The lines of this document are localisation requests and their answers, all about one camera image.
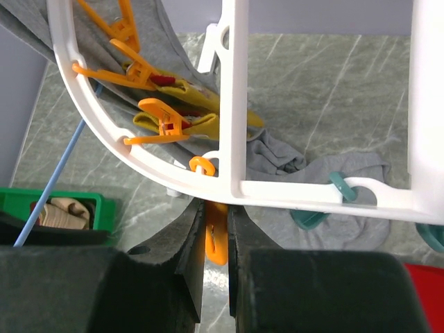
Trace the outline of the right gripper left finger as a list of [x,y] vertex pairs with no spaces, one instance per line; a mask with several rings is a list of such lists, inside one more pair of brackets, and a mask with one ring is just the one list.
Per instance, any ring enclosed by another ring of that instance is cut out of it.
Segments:
[[203,294],[205,205],[151,238],[1,248],[2,332],[193,332]]

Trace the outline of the bright yellow sock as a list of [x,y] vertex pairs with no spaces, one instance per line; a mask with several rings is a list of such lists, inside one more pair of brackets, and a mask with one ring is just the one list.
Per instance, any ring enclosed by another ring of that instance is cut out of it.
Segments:
[[219,95],[206,87],[172,75],[151,74],[149,78],[161,93],[206,112],[220,113]]
[[[202,117],[191,117],[189,125],[182,126],[182,132],[186,135],[198,135],[213,141],[219,140],[219,115],[214,113],[205,114]],[[133,117],[136,126],[159,133],[159,120],[147,112],[139,112]],[[247,126],[262,128],[264,122],[253,111],[247,112]]]

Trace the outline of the white clip sock hanger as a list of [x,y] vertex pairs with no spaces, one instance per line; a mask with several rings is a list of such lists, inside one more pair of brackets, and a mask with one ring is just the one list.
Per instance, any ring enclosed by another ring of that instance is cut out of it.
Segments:
[[122,162],[165,187],[220,203],[310,210],[440,225],[443,223],[443,2],[413,4],[409,72],[409,189],[396,189],[372,178],[351,177],[375,205],[344,203],[334,185],[252,181],[246,177],[248,68],[247,1],[224,1],[216,33],[221,62],[219,149],[207,158],[219,161],[215,177],[181,169],[151,155],[142,146],[126,148],[128,129],[113,122],[88,79],[72,65],[85,64],[78,50],[70,1],[47,4],[53,51],[69,95],[89,128]]

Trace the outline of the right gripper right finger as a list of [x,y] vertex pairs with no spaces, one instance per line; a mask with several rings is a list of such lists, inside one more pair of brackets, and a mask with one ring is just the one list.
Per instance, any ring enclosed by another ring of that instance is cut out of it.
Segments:
[[428,332],[403,263],[379,252],[289,250],[228,209],[230,314],[238,332]]

